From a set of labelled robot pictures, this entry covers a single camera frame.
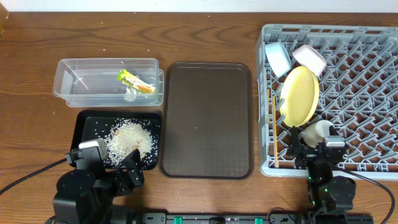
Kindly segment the white green cup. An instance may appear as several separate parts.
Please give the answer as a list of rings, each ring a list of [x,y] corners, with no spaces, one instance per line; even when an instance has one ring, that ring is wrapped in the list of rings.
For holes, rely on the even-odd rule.
[[[330,126],[333,126],[333,123],[328,120],[320,120],[311,124],[304,129],[304,142],[309,147],[316,148],[317,144],[322,142],[323,138],[330,134]]]

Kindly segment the pile of white rice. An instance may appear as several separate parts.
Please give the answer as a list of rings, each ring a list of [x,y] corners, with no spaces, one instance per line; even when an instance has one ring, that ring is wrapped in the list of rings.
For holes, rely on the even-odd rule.
[[[87,120],[84,141],[102,138],[106,143],[107,168],[118,168],[133,150],[141,155],[141,166],[151,170],[157,164],[160,139],[158,119],[90,118]]]

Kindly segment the yellow plate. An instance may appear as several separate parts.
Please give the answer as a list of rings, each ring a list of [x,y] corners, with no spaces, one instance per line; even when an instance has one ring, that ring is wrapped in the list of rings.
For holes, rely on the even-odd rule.
[[[280,99],[284,102],[280,114],[288,127],[301,126],[313,116],[320,96],[317,76],[307,67],[293,69],[285,79]]]

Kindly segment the wooden chopstick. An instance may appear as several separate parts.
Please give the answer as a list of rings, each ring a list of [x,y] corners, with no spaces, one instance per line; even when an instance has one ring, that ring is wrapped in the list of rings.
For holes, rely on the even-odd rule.
[[[271,99],[271,94],[270,94],[270,89],[267,89],[267,124],[269,125],[270,122],[270,99]]]
[[[272,97],[272,115],[273,115],[273,136],[274,136],[274,164],[275,168],[279,168],[279,157],[277,147],[277,118],[276,118],[276,97]]]

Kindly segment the light blue bowl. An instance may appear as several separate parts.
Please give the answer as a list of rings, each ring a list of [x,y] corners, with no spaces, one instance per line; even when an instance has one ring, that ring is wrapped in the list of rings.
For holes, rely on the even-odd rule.
[[[276,77],[285,75],[292,68],[288,51],[282,42],[266,44],[264,49],[269,65]]]

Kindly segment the white bowl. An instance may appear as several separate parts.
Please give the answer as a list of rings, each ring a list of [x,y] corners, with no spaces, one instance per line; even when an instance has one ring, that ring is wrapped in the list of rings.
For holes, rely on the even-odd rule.
[[[292,52],[296,61],[302,66],[307,67],[317,77],[319,77],[326,67],[326,60],[313,47],[304,44]]]

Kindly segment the green orange snack wrapper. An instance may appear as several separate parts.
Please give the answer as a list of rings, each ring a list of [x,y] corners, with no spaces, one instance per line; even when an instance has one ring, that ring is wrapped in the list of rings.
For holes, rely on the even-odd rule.
[[[139,93],[152,94],[155,92],[154,86],[147,84],[146,82],[142,81],[140,78],[137,78],[135,75],[125,69],[122,69],[118,73],[116,79],[121,81],[128,87],[135,89]]]

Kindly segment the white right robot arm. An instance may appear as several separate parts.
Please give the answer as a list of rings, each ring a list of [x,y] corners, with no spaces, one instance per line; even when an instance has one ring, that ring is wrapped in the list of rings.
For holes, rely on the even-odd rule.
[[[343,160],[348,145],[329,127],[315,149],[304,149],[300,143],[297,128],[290,129],[292,140],[288,156],[295,157],[295,166],[308,170],[308,199],[313,204],[297,223],[348,223],[346,212],[353,209],[356,183],[353,179],[333,175],[333,168]]]

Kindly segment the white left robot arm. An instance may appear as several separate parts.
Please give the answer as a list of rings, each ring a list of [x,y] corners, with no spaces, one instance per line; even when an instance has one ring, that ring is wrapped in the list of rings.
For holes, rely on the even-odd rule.
[[[47,223],[141,223],[131,208],[116,206],[116,197],[132,194],[144,184],[139,150],[123,159],[122,168],[107,171],[98,147],[66,155],[76,168],[62,175],[53,199],[55,215]]]

